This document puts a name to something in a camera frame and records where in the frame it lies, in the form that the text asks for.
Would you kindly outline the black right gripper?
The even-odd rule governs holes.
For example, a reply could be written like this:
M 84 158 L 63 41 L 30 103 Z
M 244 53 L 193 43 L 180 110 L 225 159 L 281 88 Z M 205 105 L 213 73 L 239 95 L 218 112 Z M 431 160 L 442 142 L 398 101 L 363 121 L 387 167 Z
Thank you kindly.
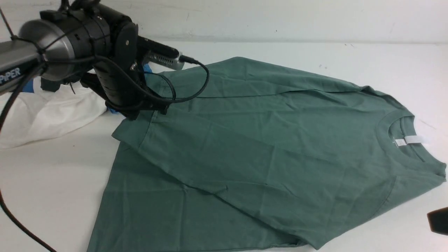
M 427 213 L 430 230 L 440 235 L 448 234 L 448 207 Z

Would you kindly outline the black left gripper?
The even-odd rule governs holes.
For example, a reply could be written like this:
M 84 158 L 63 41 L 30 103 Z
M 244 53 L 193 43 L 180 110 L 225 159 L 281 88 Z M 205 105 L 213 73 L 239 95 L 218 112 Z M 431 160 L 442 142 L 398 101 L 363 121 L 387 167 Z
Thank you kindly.
M 83 75 L 80 82 L 105 100 L 106 106 L 134 120 L 140 111 L 166 114 L 171 99 L 162 98 L 147 87 L 144 64 L 148 62 L 149 41 L 139 36 L 131 21 L 107 24 L 93 21 L 84 27 L 95 74 Z

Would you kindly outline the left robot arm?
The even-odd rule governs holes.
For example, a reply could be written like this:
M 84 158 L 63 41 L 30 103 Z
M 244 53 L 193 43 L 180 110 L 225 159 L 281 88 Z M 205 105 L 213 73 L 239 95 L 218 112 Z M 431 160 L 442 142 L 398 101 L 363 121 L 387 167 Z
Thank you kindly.
M 98 0 L 63 0 L 58 10 L 41 11 L 1 43 L 1 94 L 40 76 L 80 82 L 130 120 L 140 111 L 166 114 L 170 102 L 145 81 L 149 51 L 129 16 Z

